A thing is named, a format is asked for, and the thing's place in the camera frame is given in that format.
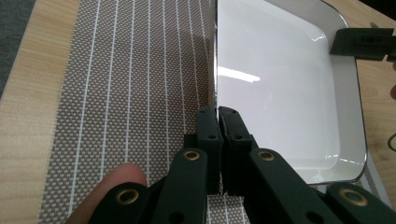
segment black clamp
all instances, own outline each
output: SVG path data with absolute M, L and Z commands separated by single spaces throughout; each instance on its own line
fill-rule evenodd
M 208 194 L 243 196 L 250 223 L 396 223 L 396 214 L 365 189 L 336 183 L 322 194 L 305 184 L 277 152 L 259 148 L 239 113 L 205 107 L 197 134 L 169 173 L 149 188 L 125 183 L 111 189 L 90 223 L 205 223 Z
M 396 62 L 396 36 L 393 29 L 345 28 L 338 30 L 330 54 L 355 56 L 358 59 Z

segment white stripe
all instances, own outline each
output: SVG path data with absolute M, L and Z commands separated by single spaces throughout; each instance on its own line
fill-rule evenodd
M 211 218 L 211 214 L 210 214 L 209 196 L 207 196 L 207 217 L 208 217 L 209 224 L 212 224 L 212 218 Z
M 128 111 L 126 114 L 126 143 L 125 143 L 125 162 L 128 161 L 129 152 L 129 118 L 131 113 L 131 84 L 132 84 L 132 58 L 134 55 L 134 1 L 132 5 L 132 24 L 131 24 L 131 51 L 129 55 L 129 84 L 128 84 Z
M 242 201 L 242 197 L 239 197 L 239 202 L 241 203 L 241 214 L 242 214 L 242 219 L 244 220 L 244 223 L 246 223 L 245 221 L 245 212 L 244 212 L 244 203 Z
M 96 38 L 96 29 L 97 29 L 98 20 L 99 20 L 99 8 L 100 8 L 100 0 L 98 1 L 98 7 L 96 9 L 95 25 L 93 26 L 93 36 L 92 36 L 90 62 L 88 64 L 87 79 L 85 81 L 84 100 L 83 100 L 83 103 L 82 103 L 81 119 L 79 121 L 79 133 L 78 133 L 78 143 L 77 143 L 75 169 L 74 169 L 74 173 L 73 173 L 72 189 L 71 189 L 71 192 L 70 192 L 70 203 L 69 203 L 69 211 L 68 211 L 68 215 L 69 216 L 72 214 L 74 194 L 75 194 L 75 189 L 76 189 L 78 159 L 79 159 L 79 152 L 80 152 L 80 148 L 81 148 L 82 130 L 83 130 L 83 127 L 84 127 L 85 105 L 87 104 L 88 86 L 89 86 L 89 83 L 90 83 L 92 57 L 93 57 L 94 43 L 95 43 L 95 38 Z
M 150 51 L 150 4 L 151 1 L 148 1 L 148 133 L 147 133 L 147 152 L 146 152 L 146 166 L 147 166 L 147 180 L 149 185 L 149 51 Z
M 223 202 L 224 202 L 225 219 L 227 220 L 227 224 L 228 224 L 230 220 L 228 219 L 228 206 L 227 206 L 227 199 L 225 198 L 225 194 L 223 195 Z
M 101 166 L 100 166 L 100 180 L 103 179 L 104 169 L 105 169 L 108 105 L 110 104 L 111 77 L 113 75 L 114 45 L 116 43 L 117 18 L 118 18 L 118 16 L 119 16 L 119 0 L 116 1 L 116 15 L 115 15 L 115 19 L 114 19 L 113 42 L 111 43 L 110 70 L 108 71 L 108 85 L 107 85 L 107 99 L 106 99 L 106 113 L 105 113 L 105 130 L 103 132 L 102 162 L 101 162 Z
M 187 2 L 189 5 L 189 19 L 190 19 L 190 34 L 191 34 L 191 45 L 192 45 L 192 58 L 194 59 L 194 78 L 195 78 L 195 91 L 197 94 L 197 104 L 198 108 L 201 108 L 199 104 L 199 91 L 198 91 L 198 80 L 197 80 L 197 64 L 195 60 L 195 46 L 194 46 L 194 37 L 192 33 L 192 24 L 191 24 L 191 7 L 190 7 L 190 0 Z
M 201 27 L 202 27 L 202 35 L 204 36 L 204 47 L 205 47 L 205 54 L 206 54 L 206 63 L 207 63 L 207 70 L 209 71 L 209 56 L 207 56 L 207 48 L 206 48 L 206 37 L 205 37 L 205 30 L 204 30 L 204 19 L 202 16 L 202 6 L 201 6 L 201 0 L 199 0 L 199 12 L 201 15 Z
M 169 120 L 168 120 L 168 82 L 166 74 L 166 24 L 165 24 L 165 5 L 163 1 L 163 74 L 164 74 L 164 85 L 165 85 L 165 127 L 166 127 L 166 159 L 168 170 L 170 168 L 169 159 Z
M 183 133 L 186 133 L 186 109 L 184 108 L 184 86 L 183 86 L 183 72 L 181 69 L 181 44 L 180 44 L 180 26 L 178 23 L 178 6 L 176 0 L 176 19 L 177 19 L 177 39 L 178 39 L 178 58 L 179 58 L 179 68 L 180 68 L 180 84 L 181 84 L 181 101 L 183 104 Z

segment wooden table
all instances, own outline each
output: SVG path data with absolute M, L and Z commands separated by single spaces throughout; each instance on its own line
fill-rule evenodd
M 356 0 L 326 0 L 350 27 L 395 28 Z M 37 0 L 0 104 L 0 223 L 36 223 L 78 0 Z M 358 62 L 368 148 L 396 206 L 396 72 L 386 62 Z

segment gray mesh mat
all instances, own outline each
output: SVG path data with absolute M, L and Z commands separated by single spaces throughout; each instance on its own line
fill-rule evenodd
M 142 167 L 149 185 L 166 175 L 208 104 L 211 4 L 80 1 L 40 223 L 65 222 L 120 163 Z M 358 184 L 388 203 L 368 167 Z M 207 223 L 248 223 L 242 200 L 208 197 Z

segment brass grommet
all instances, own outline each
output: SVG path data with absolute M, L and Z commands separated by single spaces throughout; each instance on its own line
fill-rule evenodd
M 257 153 L 257 155 L 262 158 L 262 160 L 264 161 L 273 161 L 275 159 L 274 154 L 272 154 L 271 152 L 267 152 L 267 151 L 260 151 L 259 153 Z
M 200 155 L 196 151 L 187 151 L 183 154 L 183 158 L 188 161 L 196 161 L 199 157 Z
M 116 195 L 117 203 L 127 205 L 134 203 L 139 197 L 139 192 L 136 189 L 123 189 Z
M 356 206 L 363 207 L 368 204 L 366 197 L 364 197 L 361 193 L 357 192 L 356 190 L 340 189 L 339 194 L 344 200 Z

